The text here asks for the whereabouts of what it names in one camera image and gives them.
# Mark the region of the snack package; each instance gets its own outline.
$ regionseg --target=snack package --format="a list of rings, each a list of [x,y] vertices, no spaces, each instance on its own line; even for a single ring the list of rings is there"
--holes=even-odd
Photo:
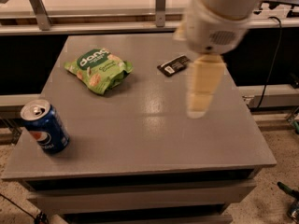
[[[92,49],[64,68],[76,75],[85,85],[97,94],[121,84],[132,72],[130,63],[110,53],[108,49]]]

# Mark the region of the soda can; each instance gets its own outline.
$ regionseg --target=soda can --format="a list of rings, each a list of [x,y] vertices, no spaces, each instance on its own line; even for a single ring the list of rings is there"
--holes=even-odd
[[[299,223],[299,201],[295,200],[288,210],[287,215],[295,222]]]
[[[34,100],[21,110],[24,127],[49,154],[62,151],[69,142],[56,109],[46,100]]]

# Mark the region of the table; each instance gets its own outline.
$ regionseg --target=table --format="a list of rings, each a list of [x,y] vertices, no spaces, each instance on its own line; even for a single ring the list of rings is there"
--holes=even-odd
[[[104,97],[63,68],[101,47],[134,66]],[[188,69],[165,77],[156,68],[182,54],[196,58],[171,33],[70,36],[40,97],[57,108],[70,144],[50,156],[24,131],[2,178],[69,223],[230,223],[219,214],[276,160],[227,72],[206,115],[187,117]]]

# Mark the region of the metal post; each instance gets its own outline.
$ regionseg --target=metal post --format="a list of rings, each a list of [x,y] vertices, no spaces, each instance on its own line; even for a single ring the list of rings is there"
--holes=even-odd
[[[42,0],[29,0],[36,14],[37,24],[40,30],[48,31],[50,29],[50,19],[44,7]]]
[[[156,26],[165,26],[166,0],[156,0]]]

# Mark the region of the blue soda can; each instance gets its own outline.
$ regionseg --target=blue soda can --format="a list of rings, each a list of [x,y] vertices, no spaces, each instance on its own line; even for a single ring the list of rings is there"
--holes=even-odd
[[[49,154],[62,151],[69,142],[56,109],[46,100],[34,100],[21,110],[24,127]]]

